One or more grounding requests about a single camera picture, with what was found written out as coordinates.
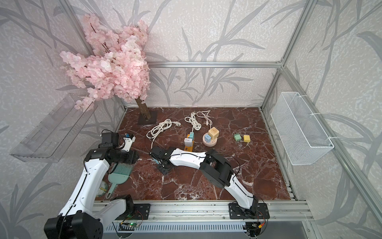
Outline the green plug adapter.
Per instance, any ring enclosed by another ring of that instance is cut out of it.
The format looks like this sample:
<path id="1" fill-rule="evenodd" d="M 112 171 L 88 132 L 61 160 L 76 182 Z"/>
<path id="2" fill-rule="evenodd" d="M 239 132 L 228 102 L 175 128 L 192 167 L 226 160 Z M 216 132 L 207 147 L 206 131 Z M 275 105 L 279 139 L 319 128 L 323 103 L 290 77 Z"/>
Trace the green plug adapter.
<path id="1" fill-rule="evenodd" d="M 241 135 L 239 133 L 236 133 L 234 135 L 234 139 L 235 139 L 235 141 L 242 141 L 242 137 L 241 137 Z"/>

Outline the yellow plug adapter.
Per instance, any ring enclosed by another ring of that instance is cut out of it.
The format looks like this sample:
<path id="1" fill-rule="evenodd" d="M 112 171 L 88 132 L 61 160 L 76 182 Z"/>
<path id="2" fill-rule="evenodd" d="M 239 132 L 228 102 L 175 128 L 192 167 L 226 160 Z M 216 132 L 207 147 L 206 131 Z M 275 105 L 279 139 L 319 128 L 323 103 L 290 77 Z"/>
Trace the yellow plug adapter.
<path id="1" fill-rule="evenodd" d="M 250 135 L 244 135 L 244 136 L 243 136 L 243 141 L 244 141 L 245 143 L 250 143 L 250 142 L 251 142 Z"/>

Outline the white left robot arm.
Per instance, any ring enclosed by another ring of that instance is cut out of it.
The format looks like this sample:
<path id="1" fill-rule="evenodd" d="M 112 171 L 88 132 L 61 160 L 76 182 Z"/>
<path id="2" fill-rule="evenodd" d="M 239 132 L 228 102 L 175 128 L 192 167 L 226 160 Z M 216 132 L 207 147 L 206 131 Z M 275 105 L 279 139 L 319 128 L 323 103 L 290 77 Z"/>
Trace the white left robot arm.
<path id="1" fill-rule="evenodd" d="M 112 147 L 91 149 L 84 159 L 84 170 L 68 202 L 55 218 L 44 225 L 49 239 L 101 239 L 103 230 L 120 215 L 135 214 L 131 196 L 110 201 L 93 213 L 93 205 L 104 175 L 111 163 L 134 164 L 139 158 L 135 150 Z"/>

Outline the round pink socket base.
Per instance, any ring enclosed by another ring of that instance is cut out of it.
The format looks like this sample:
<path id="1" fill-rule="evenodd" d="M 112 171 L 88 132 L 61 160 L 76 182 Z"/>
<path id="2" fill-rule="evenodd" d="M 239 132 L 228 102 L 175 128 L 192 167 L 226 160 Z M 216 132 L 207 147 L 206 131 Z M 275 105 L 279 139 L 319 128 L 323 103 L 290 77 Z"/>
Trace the round pink socket base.
<path id="1" fill-rule="evenodd" d="M 217 144 L 217 139 L 212 139 L 208 133 L 203 136 L 203 144 L 207 147 L 213 147 Z"/>

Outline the green dustpan brush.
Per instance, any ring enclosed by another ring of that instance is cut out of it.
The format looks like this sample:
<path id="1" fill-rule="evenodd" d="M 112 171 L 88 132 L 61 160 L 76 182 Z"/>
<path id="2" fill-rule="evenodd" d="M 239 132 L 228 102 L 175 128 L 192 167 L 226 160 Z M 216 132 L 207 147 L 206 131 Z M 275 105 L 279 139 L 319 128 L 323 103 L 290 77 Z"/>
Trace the green dustpan brush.
<path id="1" fill-rule="evenodd" d="M 105 198 L 110 199 L 116 187 L 125 183 L 133 171 L 133 164 L 119 164 L 116 166 L 113 173 L 108 176 L 108 180 L 111 183 L 109 191 L 106 193 Z"/>

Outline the white charger on orange strip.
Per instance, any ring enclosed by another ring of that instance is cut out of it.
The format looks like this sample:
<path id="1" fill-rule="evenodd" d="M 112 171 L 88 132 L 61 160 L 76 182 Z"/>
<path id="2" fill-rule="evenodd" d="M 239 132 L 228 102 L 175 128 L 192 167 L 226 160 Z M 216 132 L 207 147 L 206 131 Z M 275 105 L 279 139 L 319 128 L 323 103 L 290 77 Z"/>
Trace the white charger on orange strip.
<path id="1" fill-rule="evenodd" d="M 190 138 L 185 138 L 184 144 L 185 144 L 185 147 L 192 147 L 193 146 L 193 140 Z"/>

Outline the orange power strip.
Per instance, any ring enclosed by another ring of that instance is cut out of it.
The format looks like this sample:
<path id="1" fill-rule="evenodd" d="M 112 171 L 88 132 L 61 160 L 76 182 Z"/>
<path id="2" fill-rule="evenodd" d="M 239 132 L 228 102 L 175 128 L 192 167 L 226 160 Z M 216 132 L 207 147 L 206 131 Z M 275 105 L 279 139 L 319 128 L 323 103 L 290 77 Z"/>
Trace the orange power strip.
<path id="1" fill-rule="evenodd" d="M 184 139 L 185 151 L 192 152 L 194 147 L 194 140 L 190 134 Z"/>

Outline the round tape tin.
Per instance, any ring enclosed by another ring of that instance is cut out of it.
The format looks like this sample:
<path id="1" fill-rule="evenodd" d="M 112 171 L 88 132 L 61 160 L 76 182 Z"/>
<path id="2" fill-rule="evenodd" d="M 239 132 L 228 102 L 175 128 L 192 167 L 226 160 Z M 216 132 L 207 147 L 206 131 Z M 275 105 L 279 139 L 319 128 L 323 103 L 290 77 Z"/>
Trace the round tape tin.
<path id="1" fill-rule="evenodd" d="M 102 181 L 98 188 L 96 198 L 104 196 L 107 192 L 108 192 L 108 183 L 106 183 L 105 181 Z"/>

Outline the blue cube adapter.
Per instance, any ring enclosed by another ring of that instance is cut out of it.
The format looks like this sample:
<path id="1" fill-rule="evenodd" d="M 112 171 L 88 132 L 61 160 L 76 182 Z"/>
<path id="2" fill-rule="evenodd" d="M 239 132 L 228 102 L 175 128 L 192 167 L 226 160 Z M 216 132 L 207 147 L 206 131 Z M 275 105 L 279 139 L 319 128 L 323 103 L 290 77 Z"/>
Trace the blue cube adapter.
<path id="1" fill-rule="evenodd" d="M 211 142 L 211 136 L 208 133 L 206 133 L 204 135 L 204 140 L 205 140 L 205 142 L 210 143 Z"/>

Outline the beige cube adapter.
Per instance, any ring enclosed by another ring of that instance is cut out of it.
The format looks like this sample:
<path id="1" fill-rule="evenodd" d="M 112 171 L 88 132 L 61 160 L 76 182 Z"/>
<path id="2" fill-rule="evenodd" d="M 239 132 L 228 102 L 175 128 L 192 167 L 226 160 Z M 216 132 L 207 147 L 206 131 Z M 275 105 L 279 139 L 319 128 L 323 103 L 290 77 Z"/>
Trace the beige cube adapter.
<path id="1" fill-rule="evenodd" d="M 211 137 L 212 140 L 216 140 L 219 137 L 219 130 L 216 127 L 212 127 L 208 131 L 208 135 Z"/>

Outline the pink cherry blossom tree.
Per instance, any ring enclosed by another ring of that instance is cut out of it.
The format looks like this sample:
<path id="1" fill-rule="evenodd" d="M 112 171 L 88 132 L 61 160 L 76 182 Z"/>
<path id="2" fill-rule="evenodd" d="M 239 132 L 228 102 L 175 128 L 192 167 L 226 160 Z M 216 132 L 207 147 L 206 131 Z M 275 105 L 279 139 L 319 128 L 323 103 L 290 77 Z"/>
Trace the pink cherry blossom tree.
<path id="1" fill-rule="evenodd" d="M 150 88 L 150 69 L 143 50 L 149 37 L 145 21 L 126 25 L 117 32 L 103 28 L 95 14 L 84 15 L 83 23 L 93 54 L 85 57 L 68 51 L 60 53 L 73 86 L 87 90 L 87 95 L 75 103 L 75 109 L 85 112 L 96 101 L 113 96 L 126 102 L 145 101 Z"/>

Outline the clear acrylic wall shelf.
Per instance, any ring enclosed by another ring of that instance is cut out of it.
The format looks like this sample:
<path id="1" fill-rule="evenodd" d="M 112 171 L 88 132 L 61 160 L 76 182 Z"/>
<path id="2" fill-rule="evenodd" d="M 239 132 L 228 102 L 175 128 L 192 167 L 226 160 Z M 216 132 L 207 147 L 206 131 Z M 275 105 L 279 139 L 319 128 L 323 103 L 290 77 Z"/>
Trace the clear acrylic wall shelf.
<path id="1" fill-rule="evenodd" d="M 23 162 L 57 163 L 88 122 L 98 103 L 75 109 L 79 96 L 68 94 L 10 153 Z"/>

